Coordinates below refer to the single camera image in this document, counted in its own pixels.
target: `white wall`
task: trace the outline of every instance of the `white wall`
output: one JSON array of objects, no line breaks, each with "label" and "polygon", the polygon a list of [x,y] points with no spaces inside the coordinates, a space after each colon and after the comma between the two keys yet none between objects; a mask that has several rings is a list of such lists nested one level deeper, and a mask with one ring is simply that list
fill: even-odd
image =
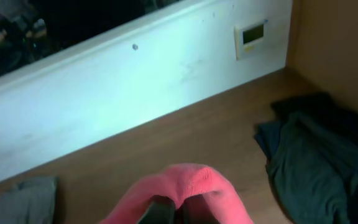
[{"label": "white wall", "polygon": [[[0,78],[0,180],[283,68],[290,11],[186,0]],[[236,61],[234,25],[265,18],[269,48]]]}]

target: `pink cloth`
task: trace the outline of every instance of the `pink cloth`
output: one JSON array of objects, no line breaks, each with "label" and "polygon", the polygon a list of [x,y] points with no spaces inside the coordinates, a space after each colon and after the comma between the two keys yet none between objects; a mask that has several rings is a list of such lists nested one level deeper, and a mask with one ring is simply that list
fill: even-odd
[{"label": "pink cloth", "polygon": [[253,224],[234,187],[204,165],[178,164],[135,183],[101,224],[135,224],[154,195],[169,197],[180,208],[186,198],[202,194],[220,224]]}]

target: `wooden floor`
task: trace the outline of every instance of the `wooden floor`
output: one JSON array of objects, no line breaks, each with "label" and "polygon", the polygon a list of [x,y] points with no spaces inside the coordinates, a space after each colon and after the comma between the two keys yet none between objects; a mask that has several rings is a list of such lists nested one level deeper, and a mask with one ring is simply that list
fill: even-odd
[{"label": "wooden floor", "polygon": [[290,71],[275,72],[1,182],[0,192],[29,176],[57,175],[56,223],[97,223],[139,178],[192,162],[231,181],[256,224],[289,223],[254,125],[274,119],[271,102],[316,90]]}]

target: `thermostat screen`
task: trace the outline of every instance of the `thermostat screen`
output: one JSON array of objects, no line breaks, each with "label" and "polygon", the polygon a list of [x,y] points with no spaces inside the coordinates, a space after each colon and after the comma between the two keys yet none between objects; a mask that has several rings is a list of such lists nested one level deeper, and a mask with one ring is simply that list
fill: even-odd
[{"label": "thermostat screen", "polygon": [[264,36],[264,25],[254,27],[250,30],[246,30],[242,33],[243,44],[248,44],[254,40],[262,38]]}]

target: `white thermostat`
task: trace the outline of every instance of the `white thermostat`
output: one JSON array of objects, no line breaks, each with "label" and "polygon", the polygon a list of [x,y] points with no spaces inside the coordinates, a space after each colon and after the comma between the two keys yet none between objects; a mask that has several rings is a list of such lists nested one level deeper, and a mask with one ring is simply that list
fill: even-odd
[{"label": "white thermostat", "polygon": [[237,60],[256,54],[264,48],[266,23],[268,21],[265,19],[251,26],[234,29]]}]

